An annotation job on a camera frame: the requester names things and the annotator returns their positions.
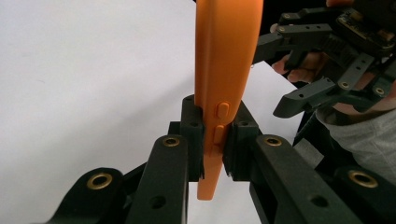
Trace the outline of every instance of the human hand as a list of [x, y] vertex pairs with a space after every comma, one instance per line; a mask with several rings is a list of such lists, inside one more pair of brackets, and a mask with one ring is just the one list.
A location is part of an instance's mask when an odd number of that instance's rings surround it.
[[[326, 2], [328, 7], [348, 6], [352, 3], [353, 0], [328, 0]], [[286, 55], [280, 61], [274, 63], [272, 65], [274, 70], [281, 75], [289, 72], [284, 69], [285, 63], [288, 59], [289, 55]], [[312, 82], [317, 78], [318, 72], [327, 62], [327, 60], [329, 60], [329, 57], [325, 53], [309, 53], [299, 68], [290, 71], [288, 75], [288, 80], [290, 82]], [[354, 87], [355, 90], [363, 89], [374, 77], [375, 75], [372, 73], [365, 73], [361, 80]], [[346, 114], [349, 117], [350, 122], [352, 123], [361, 122], [367, 119], [373, 119], [396, 108], [396, 82], [393, 82], [390, 93], [387, 97], [382, 99], [380, 102], [372, 106], [364, 113], [355, 110], [353, 105], [346, 105], [341, 103], [336, 104], [333, 108], [343, 114]]]

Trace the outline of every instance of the orange plastic object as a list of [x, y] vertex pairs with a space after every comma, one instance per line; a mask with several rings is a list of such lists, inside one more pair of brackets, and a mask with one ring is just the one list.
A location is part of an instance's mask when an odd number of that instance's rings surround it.
[[198, 183], [198, 199], [211, 200], [257, 46], [263, 0], [196, 2], [195, 103], [205, 124], [205, 179]]

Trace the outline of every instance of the screw hole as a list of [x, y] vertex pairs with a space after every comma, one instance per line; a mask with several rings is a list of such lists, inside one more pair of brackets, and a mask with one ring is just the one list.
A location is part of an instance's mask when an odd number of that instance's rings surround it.
[[247, 121], [241, 121], [241, 122], [239, 122], [239, 125], [248, 126], [248, 122]]
[[166, 205], [166, 199], [163, 196], [155, 196], [149, 200], [149, 205], [152, 209], [159, 209]]
[[87, 188], [89, 189], [104, 189], [106, 188], [111, 181], [113, 181], [113, 176], [106, 173], [100, 173], [91, 176], [91, 178], [87, 182]]
[[385, 93], [384, 90], [382, 90], [381, 88], [376, 88], [375, 91], [376, 91], [378, 94], [381, 94], [381, 95]]
[[180, 141], [175, 137], [167, 137], [163, 139], [163, 144], [166, 147], [175, 147], [178, 146], [179, 143]]
[[319, 196], [319, 195], [315, 195], [314, 197], [309, 199], [309, 201], [311, 203], [313, 203], [314, 205], [316, 205], [317, 207], [327, 207], [327, 206], [329, 206], [329, 203], [327, 202], [327, 200], [325, 198], [323, 198], [322, 196]]
[[345, 89], [349, 88], [349, 84], [347, 84], [346, 82], [342, 82], [341, 86]]
[[369, 188], [369, 189], [373, 189], [378, 187], [378, 182], [376, 182], [376, 180], [370, 176], [367, 175], [366, 173], [362, 172], [362, 171], [350, 171], [349, 174], [349, 179], [351, 179], [353, 182], [355, 182], [356, 184]]
[[282, 141], [275, 137], [266, 137], [264, 141], [267, 145], [272, 147], [279, 147], [280, 145], [282, 145]]

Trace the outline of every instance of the orange handle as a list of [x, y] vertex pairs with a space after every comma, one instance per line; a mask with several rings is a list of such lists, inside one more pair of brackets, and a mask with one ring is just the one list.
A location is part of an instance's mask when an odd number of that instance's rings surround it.
[[195, 103], [204, 111], [205, 179], [198, 199], [211, 200], [222, 150], [248, 80], [263, 0], [197, 0]]

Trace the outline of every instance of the metal ring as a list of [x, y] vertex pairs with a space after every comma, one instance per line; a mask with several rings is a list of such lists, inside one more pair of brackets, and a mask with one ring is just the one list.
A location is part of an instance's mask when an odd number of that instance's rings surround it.
[[180, 144], [180, 140], [175, 137], [166, 137], [163, 139], [163, 145], [166, 147], [176, 147]]
[[382, 90], [381, 88], [376, 88], [375, 91], [380, 95], [383, 95], [385, 93], [384, 90]]
[[282, 145], [282, 141], [276, 137], [265, 137], [264, 142], [271, 147], [279, 147]]
[[89, 189], [104, 189], [107, 187], [111, 181], [113, 181], [113, 176], [106, 173], [99, 173], [91, 176], [87, 182], [87, 188]]
[[349, 179], [362, 187], [369, 189], [374, 189], [378, 187], [378, 182], [372, 176], [367, 175], [362, 171], [349, 171], [348, 176]]
[[347, 84], [347, 82], [341, 82], [341, 87], [344, 89], [348, 89], [349, 88], [349, 84]]

